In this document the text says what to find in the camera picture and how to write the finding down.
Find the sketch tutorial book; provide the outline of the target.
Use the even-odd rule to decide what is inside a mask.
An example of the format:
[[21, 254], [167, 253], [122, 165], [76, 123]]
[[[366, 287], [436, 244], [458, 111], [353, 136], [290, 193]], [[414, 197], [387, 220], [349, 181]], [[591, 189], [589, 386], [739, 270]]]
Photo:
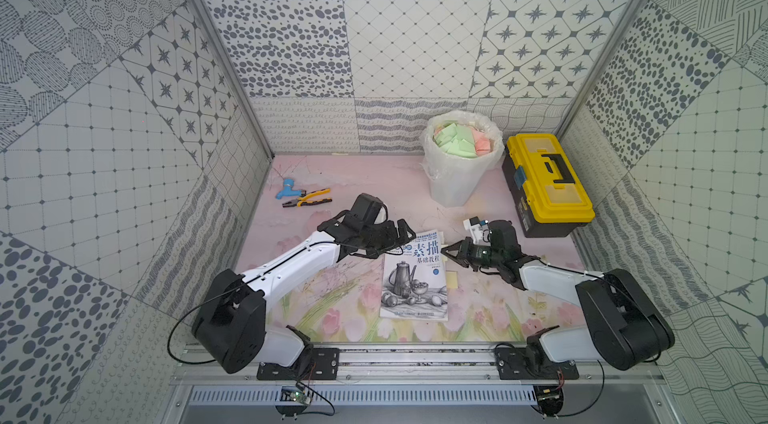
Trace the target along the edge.
[[384, 256], [379, 315], [386, 319], [443, 322], [448, 319], [443, 234], [419, 233], [402, 255]]

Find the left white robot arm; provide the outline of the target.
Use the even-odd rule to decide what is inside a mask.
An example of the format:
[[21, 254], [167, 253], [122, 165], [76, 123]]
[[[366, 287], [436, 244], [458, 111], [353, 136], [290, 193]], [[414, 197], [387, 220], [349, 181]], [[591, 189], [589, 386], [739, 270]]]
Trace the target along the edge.
[[383, 201], [363, 193], [351, 209], [319, 224], [281, 256], [244, 274], [226, 269], [216, 275], [203, 301], [187, 312], [194, 317], [193, 337], [211, 356], [207, 362], [228, 374], [256, 362], [281, 367], [297, 379], [306, 376], [314, 366], [314, 345], [292, 326], [269, 326], [268, 312], [294, 288], [349, 256], [376, 260], [404, 253], [417, 233], [405, 220], [387, 215]]

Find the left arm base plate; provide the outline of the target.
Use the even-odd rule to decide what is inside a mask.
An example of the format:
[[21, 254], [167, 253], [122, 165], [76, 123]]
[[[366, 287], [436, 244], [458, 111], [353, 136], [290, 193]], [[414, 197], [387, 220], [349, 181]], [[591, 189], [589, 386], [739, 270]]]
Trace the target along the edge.
[[291, 366], [264, 364], [259, 366], [259, 381], [334, 381], [339, 367], [339, 348], [305, 349]]

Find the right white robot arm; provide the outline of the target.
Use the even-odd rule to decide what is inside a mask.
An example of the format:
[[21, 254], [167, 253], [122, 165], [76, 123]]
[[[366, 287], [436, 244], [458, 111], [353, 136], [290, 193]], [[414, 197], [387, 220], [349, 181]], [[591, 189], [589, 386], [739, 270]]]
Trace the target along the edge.
[[523, 252], [509, 221], [464, 221], [469, 236], [457, 261], [474, 272], [500, 277], [507, 284], [544, 293], [577, 306], [583, 325], [540, 330], [527, 339], [534, 365], [595, 360], [618, 370], [658, 360], [675, 345], [662, 313], [634, 276], [622, 269], [590, 273], [554, 266]]

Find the yellow sticky note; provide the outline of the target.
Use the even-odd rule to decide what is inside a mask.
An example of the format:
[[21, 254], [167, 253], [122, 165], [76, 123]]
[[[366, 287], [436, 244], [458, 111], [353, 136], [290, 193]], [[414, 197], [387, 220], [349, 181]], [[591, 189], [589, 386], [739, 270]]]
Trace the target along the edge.
[[458, 274], [456, 271], [447, 271], [445, 273], [446, 288], [448, 290], [458, 288]]

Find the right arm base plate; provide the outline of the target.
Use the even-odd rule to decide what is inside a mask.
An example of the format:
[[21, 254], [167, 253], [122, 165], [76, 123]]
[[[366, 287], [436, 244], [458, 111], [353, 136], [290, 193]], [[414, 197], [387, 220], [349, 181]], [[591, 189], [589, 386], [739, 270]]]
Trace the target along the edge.
[[577, 380], [579, 372], [569, 362], [552, 362], [541, 349], [516, 347], [499, 343], [493, 348], [496, 368], [501, 380]]

